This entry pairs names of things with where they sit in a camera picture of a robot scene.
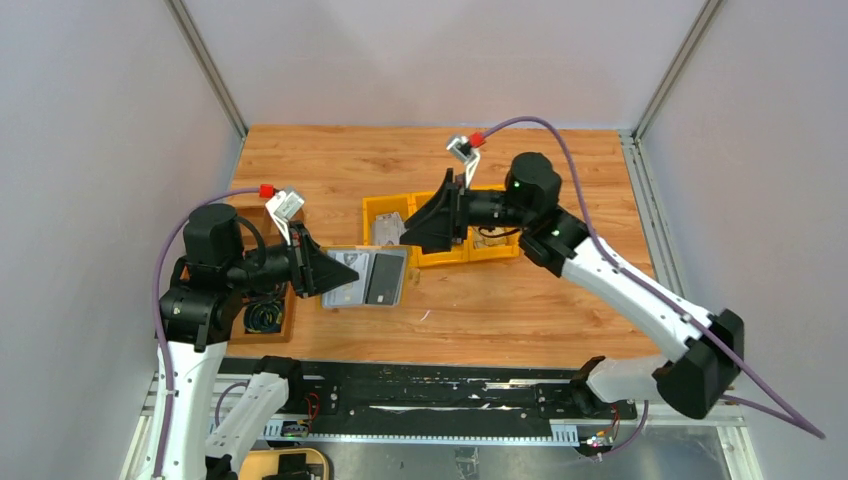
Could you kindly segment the yellow leather card holder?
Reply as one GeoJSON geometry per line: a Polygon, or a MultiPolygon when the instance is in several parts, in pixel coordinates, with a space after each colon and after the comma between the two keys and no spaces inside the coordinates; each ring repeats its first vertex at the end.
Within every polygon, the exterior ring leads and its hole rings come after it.
{"type": "Polygon", "coordinates": [[[333,247],[326,253],[356,271],[359,279],[322,294],[322,308],[393,308],[401,303],[413,258],[409,247],[333,247]]]}

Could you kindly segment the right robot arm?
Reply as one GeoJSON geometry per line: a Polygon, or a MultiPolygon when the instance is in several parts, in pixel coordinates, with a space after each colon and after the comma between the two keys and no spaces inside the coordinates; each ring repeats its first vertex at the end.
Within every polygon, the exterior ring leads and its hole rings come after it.
{"type": "Polygon", "coordinates": [[[535,265],[594,293],[660,350],[658,357],[587,362],[580,385],[605,402],[662,400],[703,419],[738,377],[745,326],[732,310],[694,305],[614,253],[588,225],[559,206],[562,179],[541,153],[511,163],[501,190],[470,189],[451,170],[436,193],[404,223],[400,242],[425,253],[448,251],[472,227],[518,230],[535,265]]]}

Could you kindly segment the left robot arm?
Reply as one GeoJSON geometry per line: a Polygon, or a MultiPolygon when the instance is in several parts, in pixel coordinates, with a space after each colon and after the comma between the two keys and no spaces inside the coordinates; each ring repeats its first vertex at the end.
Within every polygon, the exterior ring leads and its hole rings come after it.
{"type": "Polygon", "coordinates": [[[152,431],[137,479],[235,479],[273,415],[308,404],[302,364],[288,357],[259,360],[236,405],[210,425],[212,396],[233,322],[260,294],[290,286],[301,298],[358,280],[358,273],[324,253],[300,221],[294,238],[244,247],[256,227],[228,204],[188,214],[178,232],[185,253],[169,288],[153,288],[158,379],[152,431]]]}

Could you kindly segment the gold cards in bin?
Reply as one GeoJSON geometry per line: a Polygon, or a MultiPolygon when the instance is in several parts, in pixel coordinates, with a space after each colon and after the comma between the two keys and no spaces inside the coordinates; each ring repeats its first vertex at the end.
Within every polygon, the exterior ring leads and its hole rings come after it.
{"type": "Polygon", "coordinates": [[[508,247],[509,238],[508,237],[486,237],[486,236],[475,236],[473,238],[474,248],[481,249],[490,249],[490,248],[500,248],[500,247],[508,247]]]}

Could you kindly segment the cards in yellow bin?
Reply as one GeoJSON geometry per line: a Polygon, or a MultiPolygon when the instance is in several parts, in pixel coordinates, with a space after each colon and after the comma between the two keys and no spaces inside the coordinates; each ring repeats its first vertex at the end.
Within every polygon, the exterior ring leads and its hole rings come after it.
{"type": "Polygon", "coordinates": [[[398,246],[405,232],[404,221],[399,212],[379,214],[371,225],[371,244],[375,246],[398,246]]]}

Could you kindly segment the yellow plastic bin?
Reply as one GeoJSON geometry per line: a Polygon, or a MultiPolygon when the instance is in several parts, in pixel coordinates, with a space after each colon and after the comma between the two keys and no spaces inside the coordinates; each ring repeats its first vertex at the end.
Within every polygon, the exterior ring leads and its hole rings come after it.
{"type": "MultiPolygon", "coordinates": [[[[371,244],[371,225],[377,215],[399,212],[402,219],[406,220],[419,208],[423,207],[432,195],[433,192],[415,192],[363,198],[363,243],[368,246],[375,246],[371,244]]],[[[411,253],[413,254],[411,266],[416,268],[426,268],[517,257],[520,253],[517,234],[503,236],[509,238],[508,247],[481,250],[474,248],[473,238],[475,236],[496,238],[501,237],[501,234],[505,232],[505,228],[495,228],[491,233],[481,232],[479,228],[470,228],[468,230],[468,238],[465,242],[461,245],[454,245],[449,252],[424,254],[419,247],[410,247],[411,253]]]]}

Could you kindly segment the wooden compartment tray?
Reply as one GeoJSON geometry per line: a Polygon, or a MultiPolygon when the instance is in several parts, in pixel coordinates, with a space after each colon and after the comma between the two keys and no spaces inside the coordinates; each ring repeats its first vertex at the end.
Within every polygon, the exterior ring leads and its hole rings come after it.
{"type": "Polygon", "coordinates": [[[167,332],[201,333],[207,343],[227,340],[235,330],[242,342],[290,339],[287,303],[294,281],[289,245],[266,243],[256,226],[228,204],[194,210],[182,235],[186,253],[160,298],[167,332]]]}

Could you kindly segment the yellow tray with phone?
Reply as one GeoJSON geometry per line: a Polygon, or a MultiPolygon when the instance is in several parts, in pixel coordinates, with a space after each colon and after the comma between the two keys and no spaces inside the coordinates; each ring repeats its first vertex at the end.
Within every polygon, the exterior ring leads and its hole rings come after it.
{"type": "Polygon", "coordinates": [[[332,467],[328,458],[314,448],[252,451],[244,461],[238,478],[327,480],[332,478],[332,467]]]}

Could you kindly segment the aluminium frame rails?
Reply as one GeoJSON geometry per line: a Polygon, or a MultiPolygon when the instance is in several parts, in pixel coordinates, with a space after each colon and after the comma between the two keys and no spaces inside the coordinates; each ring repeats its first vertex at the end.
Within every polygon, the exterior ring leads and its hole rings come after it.
{"type": "MultiPolygon", "coordinates": [[[[458,135],[447,150],[464,166],[447,173],[434,196],[400,235],[403,246],[445,252],[473,227],[503,227],[535,265],[591,291],[660,349],[660,360],[589,360],[570,381],[579,404],[660,399],[702,419],[744,370],[744,323],[730,310],[698,307],[616,255],[587,214],[559,203],[561,177],[542,154],[517,155],[499,190],[476,189],[472,178],[485,135],[458,135]]],[[[188,213],[173,229],[184,254],[169,286],[152,288],[157,340],[157,392],[138,479],[234,479],[260,433],[279,411],[315,413],[299,361],[261,358],[241,398],[216,427],[209,424],[213,388],[237,314],[250,302],[289,286],[309,298],[361,278],[358,268],[325,253],[296,219],[293,189],[257,188],[281,233],[279,244],[258,239],[246,249],[252,224],[225,195],[188,213]]]]}

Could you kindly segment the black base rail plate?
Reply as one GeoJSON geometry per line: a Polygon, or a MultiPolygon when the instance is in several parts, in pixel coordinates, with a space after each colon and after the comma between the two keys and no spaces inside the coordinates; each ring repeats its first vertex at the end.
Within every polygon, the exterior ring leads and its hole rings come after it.
{"type": "Polygon", "coordinates": [[[555,420],[605,427],[634,420],[576,393],[572,369],[305,361],[305,390],[318,395],[315,434],[388,438],[540,438],[555,420]]]}

